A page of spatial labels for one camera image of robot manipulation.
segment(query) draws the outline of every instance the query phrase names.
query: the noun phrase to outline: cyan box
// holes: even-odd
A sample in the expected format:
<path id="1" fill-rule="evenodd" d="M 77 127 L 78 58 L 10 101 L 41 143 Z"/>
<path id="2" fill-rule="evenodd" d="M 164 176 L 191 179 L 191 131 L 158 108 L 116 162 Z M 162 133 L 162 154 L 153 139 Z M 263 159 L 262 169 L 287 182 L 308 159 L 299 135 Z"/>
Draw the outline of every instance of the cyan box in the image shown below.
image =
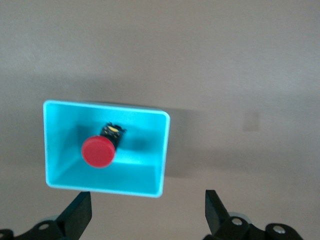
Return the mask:
<path id="1" fill-rule="evenodd" d="M 159 109 L 48 100 L 43 104 L 45 175 L 52 188 L 157 198 L 162 195 L 170 116 Z M 108 122 L 126 129 L 111 165 L 82 157 Z"/>

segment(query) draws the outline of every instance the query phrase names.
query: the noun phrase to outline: metal screw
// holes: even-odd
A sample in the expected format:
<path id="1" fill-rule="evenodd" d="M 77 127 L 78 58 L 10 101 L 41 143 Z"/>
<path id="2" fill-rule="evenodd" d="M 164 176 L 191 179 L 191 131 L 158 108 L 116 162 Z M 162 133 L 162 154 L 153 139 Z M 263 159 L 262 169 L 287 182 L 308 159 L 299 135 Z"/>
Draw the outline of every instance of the metal screw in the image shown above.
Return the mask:
<path id="1" fill-rule="evenodd" d="M 285 234 L 286 233 L 286 230 L 282 226 L 279 226 L 279 225 L 275 225 L 273 227 L 273 230 L 278 234 Z"/>
<path id="2" fill-rule="evenodd" d="M 40 227 L 39 227 L 39 230 L 45 230 L 49 227 L 49 224 L 45 223 L 45 224 L 42 224 Z"/>
<path id="3" fill-rule="evenodd" d="M 242 221 L 239 218 L 232 219 L 232 223 L 234 225 L 237 225 L 237 226 L 241 226 L 242 225 Z"/>

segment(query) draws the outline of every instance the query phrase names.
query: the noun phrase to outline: yellow terminal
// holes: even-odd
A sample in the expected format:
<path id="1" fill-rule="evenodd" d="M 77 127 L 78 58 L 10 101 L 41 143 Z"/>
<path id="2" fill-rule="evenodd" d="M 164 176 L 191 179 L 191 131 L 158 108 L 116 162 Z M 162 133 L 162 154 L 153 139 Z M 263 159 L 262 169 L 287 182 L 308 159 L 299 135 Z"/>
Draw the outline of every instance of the yellow terminal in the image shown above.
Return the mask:
<path id="1" fill-rule="evenodd" d="M 112 126 L 108 126 L 108 128 L 109 128 L 112 132 L 115 132 L 115 133 L 118 133 L 118 132 L 119 132 L 118 129 L 116 129 L 116 128 L 112 127 Z"/>

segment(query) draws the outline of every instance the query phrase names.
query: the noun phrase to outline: open box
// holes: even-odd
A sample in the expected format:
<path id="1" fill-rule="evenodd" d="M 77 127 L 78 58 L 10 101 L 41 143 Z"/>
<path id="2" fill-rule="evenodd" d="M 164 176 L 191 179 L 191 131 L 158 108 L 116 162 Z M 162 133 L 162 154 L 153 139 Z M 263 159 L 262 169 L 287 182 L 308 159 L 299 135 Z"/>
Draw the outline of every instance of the open box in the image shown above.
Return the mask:
<path id="1" fill-rule="evenodd" d="M 104 103 L 48 100 L 43 104 L 45 175 L 53 188 L 160 197 L 170 128 L 159 109 Z M 84 141 L 112 122 L 124 129 L 113 162 L 88 165 Z"/>

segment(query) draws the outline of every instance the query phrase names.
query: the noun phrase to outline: white surface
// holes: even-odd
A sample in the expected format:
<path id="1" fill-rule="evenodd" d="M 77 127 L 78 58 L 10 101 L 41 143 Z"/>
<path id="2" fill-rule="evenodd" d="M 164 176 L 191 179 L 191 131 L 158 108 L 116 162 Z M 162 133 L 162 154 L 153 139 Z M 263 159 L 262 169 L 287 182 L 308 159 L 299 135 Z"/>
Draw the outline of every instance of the white surface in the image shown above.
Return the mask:
<path id="1" fill-rule="evenodd" d="M 76 191 L 45 184 L 47 99 L 171 115 L 159 199 L 92 194 L 82 240 L 200 240 L 205 189 L 257 227 L 319 238 L 320 2 L 0 1 L 0 228 Z"/>

